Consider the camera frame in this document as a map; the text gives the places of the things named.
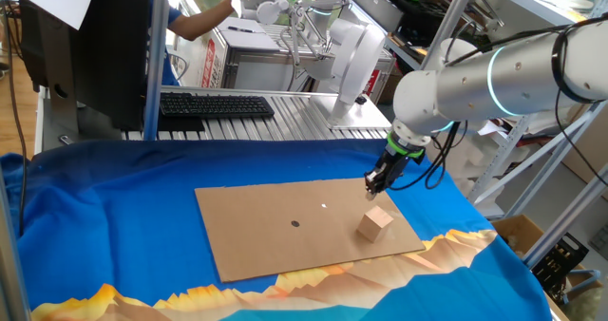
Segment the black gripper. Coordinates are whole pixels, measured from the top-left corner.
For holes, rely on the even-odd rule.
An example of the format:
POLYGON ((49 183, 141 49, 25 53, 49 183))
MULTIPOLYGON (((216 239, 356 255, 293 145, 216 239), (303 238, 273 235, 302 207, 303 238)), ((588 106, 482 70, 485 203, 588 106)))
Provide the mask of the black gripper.
POLYGON ((404 155, 386 147, 376 163, 376 168, 364 175, 366 199, 374 200, 376 195, 389 188, 402 175, 409 160, 409 154, 404 155))

